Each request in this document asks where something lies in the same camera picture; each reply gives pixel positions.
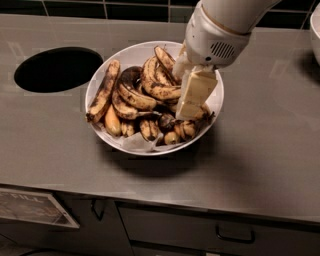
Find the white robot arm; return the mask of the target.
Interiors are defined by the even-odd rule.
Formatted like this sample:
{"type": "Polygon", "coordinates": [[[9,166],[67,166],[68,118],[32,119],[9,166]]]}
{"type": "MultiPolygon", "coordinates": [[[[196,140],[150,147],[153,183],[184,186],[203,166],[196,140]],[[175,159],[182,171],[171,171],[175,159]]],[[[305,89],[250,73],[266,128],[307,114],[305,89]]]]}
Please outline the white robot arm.
{"type": "Polygon", "coordinates": [[[262,17],[281,0],[200,0],[185,31],[173,74],[182,80],[176,117],[194,120],[217,84],[215,72],[231,65],[262,17]]]}

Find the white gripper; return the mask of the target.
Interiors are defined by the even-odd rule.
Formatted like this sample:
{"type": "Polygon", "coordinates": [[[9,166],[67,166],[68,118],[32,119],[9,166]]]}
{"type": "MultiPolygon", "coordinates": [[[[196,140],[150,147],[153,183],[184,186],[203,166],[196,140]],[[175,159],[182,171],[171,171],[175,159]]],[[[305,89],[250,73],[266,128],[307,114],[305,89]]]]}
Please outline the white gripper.
{"type": "Polygon", "coordinates": [[[196,120],[218,83],[214,71],[186,70],[191,70],[193,64],[216,68],[231,65],[247,46],[249,38],[249,34],[237,34],[223,28],[209,16],[203,1],[198,2],[186,27],[185,44],[182,44],[172,70],[176,78],[183,77],[177,119],[196,120]]]}

